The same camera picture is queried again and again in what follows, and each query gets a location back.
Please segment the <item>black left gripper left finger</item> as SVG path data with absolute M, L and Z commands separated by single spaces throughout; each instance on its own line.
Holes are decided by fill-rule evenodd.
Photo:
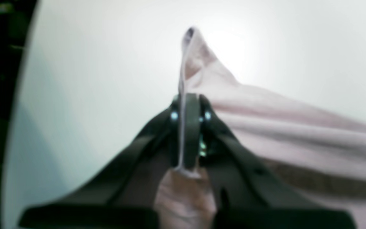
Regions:
M 21 228 L 159 228 L 153 209 L 164 174 L 178 165 L 179 96 L 86 184 L 26 209 Z

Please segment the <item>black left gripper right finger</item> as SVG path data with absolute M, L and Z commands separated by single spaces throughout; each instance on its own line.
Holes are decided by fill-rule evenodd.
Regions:
M 183 96 L 183 167 L 199 162 L 212 184 L 213 228 L 355 228 L 350 214 L 330 210 L 283 184 L 241 145 L 203 95 Z

